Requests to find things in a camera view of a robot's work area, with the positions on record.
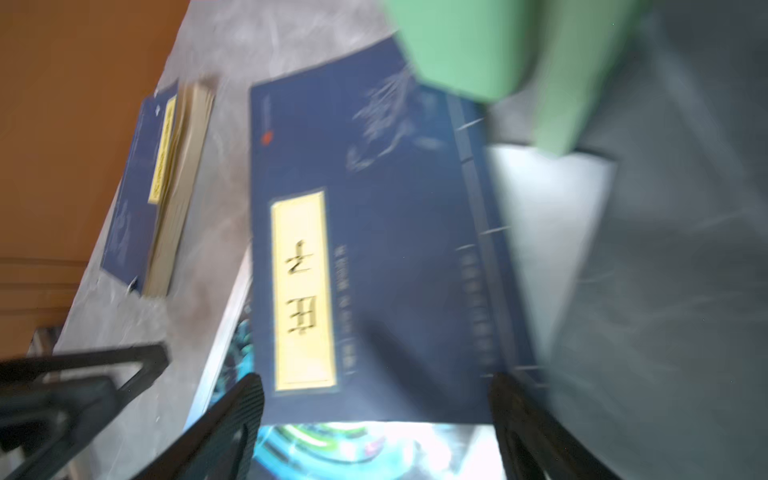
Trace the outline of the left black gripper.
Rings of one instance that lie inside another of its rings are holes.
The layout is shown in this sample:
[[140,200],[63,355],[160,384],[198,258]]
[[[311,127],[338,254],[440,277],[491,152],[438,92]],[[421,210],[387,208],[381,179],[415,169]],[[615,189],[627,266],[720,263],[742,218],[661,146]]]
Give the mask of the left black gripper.
[[3,479],[52,479],[170,364],[165,343],[1,362]]

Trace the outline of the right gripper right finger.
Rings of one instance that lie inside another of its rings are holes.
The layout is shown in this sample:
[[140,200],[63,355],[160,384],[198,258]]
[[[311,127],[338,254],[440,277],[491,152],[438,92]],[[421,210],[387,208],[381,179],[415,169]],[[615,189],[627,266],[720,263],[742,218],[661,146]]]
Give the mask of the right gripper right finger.
[[615,479],[617,475],[506,373],[493,375],[488,400],[508,479]]

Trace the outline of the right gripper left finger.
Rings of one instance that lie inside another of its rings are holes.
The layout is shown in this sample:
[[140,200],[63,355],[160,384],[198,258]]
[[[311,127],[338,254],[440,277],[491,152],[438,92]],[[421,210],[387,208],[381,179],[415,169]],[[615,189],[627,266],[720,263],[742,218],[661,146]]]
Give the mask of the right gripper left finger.
[[249,373],[137,479],[245,479],[264,410],[259,375]]

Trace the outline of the navy book with yellow label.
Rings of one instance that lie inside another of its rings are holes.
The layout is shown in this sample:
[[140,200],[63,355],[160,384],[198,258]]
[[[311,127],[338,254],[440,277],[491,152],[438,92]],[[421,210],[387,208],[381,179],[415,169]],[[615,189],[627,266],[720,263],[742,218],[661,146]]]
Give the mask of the navy book with yellow label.
[[487,423],[497,373],[542,399],[482,109],[390,38],[249,100],[264,422]]

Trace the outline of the colourful teal magazine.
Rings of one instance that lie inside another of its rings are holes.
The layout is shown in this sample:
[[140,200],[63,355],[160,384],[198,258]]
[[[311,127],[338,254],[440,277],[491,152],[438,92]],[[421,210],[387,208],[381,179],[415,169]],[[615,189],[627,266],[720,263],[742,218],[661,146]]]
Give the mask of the colourful teal magazine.
[[[522,278],[533,348],[547,363],[615,181],[617,165],[596,153],[560,158],[531,147],[494,144],[508,242]],[[187,420],[196,422],[252,369],[246,339],[252,266],[240,262]],[[349,422],[264,426],[253,479],[500,479],[489,425]]]

